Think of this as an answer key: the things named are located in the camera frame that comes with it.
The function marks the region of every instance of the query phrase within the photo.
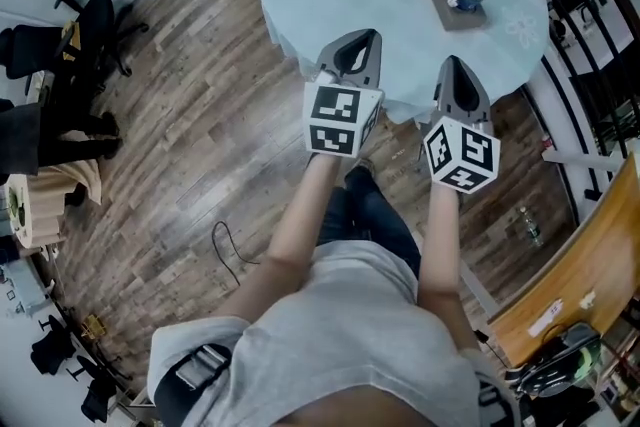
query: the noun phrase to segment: black and white marker cube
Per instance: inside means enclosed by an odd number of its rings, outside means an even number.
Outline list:
[[[424,138],[434,182],[471,194],[498,177],[500,141],[446,116]]]
[[[308,82],[303,117],[307,150],[357,157],[378,121],[382,99],[377,89]]]

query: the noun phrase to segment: bottle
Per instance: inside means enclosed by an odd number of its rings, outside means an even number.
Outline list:
[[[522,214],[522,218],[524,219],[525,225],[527,226],[527,233],[529,234],[529,237],[531,237],[533,244],[536,247],[541,247],[543,241],[542,235],[540,234],[540,227],[533,220],[533,217],[531,217],[531,214],[529,214],[529,211],[526,207],[520,207],[520,213]]]
[[[548,150],[549,148],[553,148],[553,139],[551,139],[551,136],[546,132],[542,137],[542,145],[544,146],[545,150]]]

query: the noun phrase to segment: strap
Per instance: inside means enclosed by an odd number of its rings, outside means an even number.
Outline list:
[[[167,427],[180,427],[196,402],[231,364],[231,351],[203,345],[173,365],[160,381],[154,402]]]
[[[515,388],[522,382],[529,369],[530,366],[527,364],[520,368],[508,368],[504,373],[503,379],[511,388]]]

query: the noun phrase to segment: black cable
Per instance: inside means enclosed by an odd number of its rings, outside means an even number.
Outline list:
[[[489,345],[489,344],[488,344],[488,343],[486,343],[486,342],[485,342],[485,345],[486,345],[487,347],[489,347],[489,350],[490,350],[491,352],[493,352],[494,356],[500,360],[500,363],[502,363],[502,366],[503,366],[504,368],[506,368],[507,370],[509,370],[509,367],[507,366],[507,364],[504,362],[504,360],[503,360],[500,356],[498,356],[498,353],[497,353],[496,351],[494,351],[494,350],[493,350],[493,347],[491,347],[491,345]]]
[[[498,356],[498,353],[496,351],[493,350],[493,347],[491,347],[491,345],[489,345],[489,336],[487,336],[485,333],[483,333],[482,331],[480,331],[479,329],[476,329],[473,334],[476,335],[476,339],[483,345],[486,345],[487,347],[489,347],[489,350],[491,352],[493,352],[494,356],[496,358],[498,358],[500,360],[500,363],[502,363],[502,366],[504,368],[506,368],[507,370],[509,370],[509,367],[507,366],[507,364],[504,362],[504,360]]]
[[[229,229],[229,226],[227,225],[227,223],[225,223],[224,221],[218,221],[216,224],[213,225],[213,229],[211,230],[211,242],[213,243],[213,249],[216,252],[216,256],[222,262],[222,265],[224,265],[227,268],[227,270],[231,273],[231,275],[233,276],[233,279],[236,280],[236,283],[238,284],[238,286],[240,286],[240,280],[238,279],[238,276],[236,276],[236,273],[233,272],[231,270],[231,267],[227,265],[227,262],[224,261],[224,259],[222,258],[222,255],[220,254],[220,250],[218,249],[218,245],[216,244],[216,229],[220,225],[224,226],[224,228],[227,230],[227,235],[229,236],[231,247],[233,247],[233,250],[235,251],[236,256],[240,260],[242,260],[244,263],[250,263],[251,265],[260,265],[260,262],[252,262],[250,260],[245,260],[240,256],[240,253],[238,252],[238,248],[236,247],[236,244],[233,241],[233,237],[231,236],[231,230]]]
[[[558,329],[558,328],[562,328],[563,332],[567,330],[564,324],[554,324],[549,329],[547,329],[542,335],[542,343],[543,344],[547,343],[547,336],[549,336],[549,333],[551,333],[554,329]]]

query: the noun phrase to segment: jeans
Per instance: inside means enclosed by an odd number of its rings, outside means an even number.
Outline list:
[[[418,246],[369,171],[356,167],[345,184],[346,188],[333,189],[316,246],[335,240],[371,240],[404,260],[417,278]]]
[[[118,147],[118,142],[114,139],[91,141],[60,141],[58,139],[60,134],[71,130],[81,130],[87,135],[112,135],[113,127],[102,118],[54,112],[44,107],[40,117],[39,167],[98,159]]]

